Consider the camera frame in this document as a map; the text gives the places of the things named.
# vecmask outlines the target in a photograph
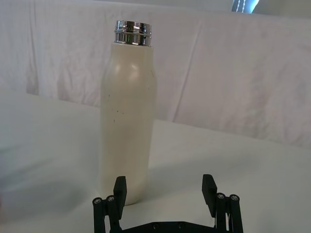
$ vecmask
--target white table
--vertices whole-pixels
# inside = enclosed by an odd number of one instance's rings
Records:
[[[1,233],[91,233],[99,109],[0,90]],[[204,173],[241,197],[246,233],[310,232],[311,152],[155,121],[149,187],[124,228],[151,221],[213,225]]]

